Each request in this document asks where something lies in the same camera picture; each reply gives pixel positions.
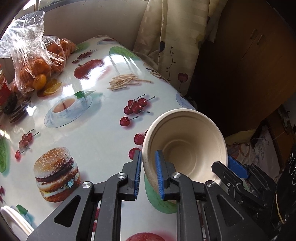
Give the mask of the beige paper bowl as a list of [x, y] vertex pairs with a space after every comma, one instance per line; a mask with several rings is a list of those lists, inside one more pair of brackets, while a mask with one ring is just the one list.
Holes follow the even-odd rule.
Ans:
[[208, 180], [221, 184], [212, 171], [216, 161], [228, 164], [224, 137], [210, 118], [187, 108], [167, 111], [149, 127], [142, 146], [145, 175], [155, 192], [158, 192], [155, 154], [163, 152], [166, 161], [176, 171], [191, 180], [205, 183]]

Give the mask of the floral cream curtain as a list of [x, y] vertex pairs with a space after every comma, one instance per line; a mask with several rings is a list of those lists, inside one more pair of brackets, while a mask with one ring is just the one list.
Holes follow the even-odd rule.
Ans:
[[186, 95], [206, 39], [214, 40], [226, 1], [149, 1], [133, 51]]

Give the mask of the wooden cabinet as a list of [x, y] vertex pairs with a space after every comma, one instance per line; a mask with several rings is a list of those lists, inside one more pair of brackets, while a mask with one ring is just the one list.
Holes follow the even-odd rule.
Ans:
[[224, 136], [258, 127], [295, 93], [295, 32], [269, 1], [228, 1], [189, 90]]

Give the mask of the white paper plate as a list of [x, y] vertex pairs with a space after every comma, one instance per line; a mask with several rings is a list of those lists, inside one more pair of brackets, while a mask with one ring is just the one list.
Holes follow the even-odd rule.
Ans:
[[5, 205], [1, 207], [1, 215], [19, 240], [27, 240], [34, 231], [27, 220], [15, 209]]

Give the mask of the red label sauce jar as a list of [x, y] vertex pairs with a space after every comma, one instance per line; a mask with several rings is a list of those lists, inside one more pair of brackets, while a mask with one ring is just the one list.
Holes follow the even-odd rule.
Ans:
[[11, 114], [18, 102], [16, 94], [10, 89], [6, 81], [3, 70], [0, 73], [1, 89], [0, 89], [0, 105], [5, 114]]

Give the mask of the fruit print tablecloth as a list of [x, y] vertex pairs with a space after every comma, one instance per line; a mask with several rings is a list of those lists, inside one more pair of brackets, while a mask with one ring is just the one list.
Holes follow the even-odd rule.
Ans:
[[[78, 45], [45, 94], [21, 115], [1, 115], [1, 207], [36, 228], [59, 204], [41, 195], [37, 159], [65, 147], [82, 182], [100, 183], [121, 171], [142, 136], [163, 113], [192, 105], [151, 66], [118, 41], [99, 35]], [[1, 240], [17, 238], [1, 215]]]

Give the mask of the plastic bag of oranges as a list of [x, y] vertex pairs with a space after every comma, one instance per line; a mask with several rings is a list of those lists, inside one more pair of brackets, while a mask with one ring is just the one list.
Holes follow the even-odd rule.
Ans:
[[66, 38], [45, 36], [44, 17], [44, 11], [26, 14], [12, 21], [1, 38], [1, 58], [12, 59], [14, 84], [22, 94], [45, 88], [77, 49]]

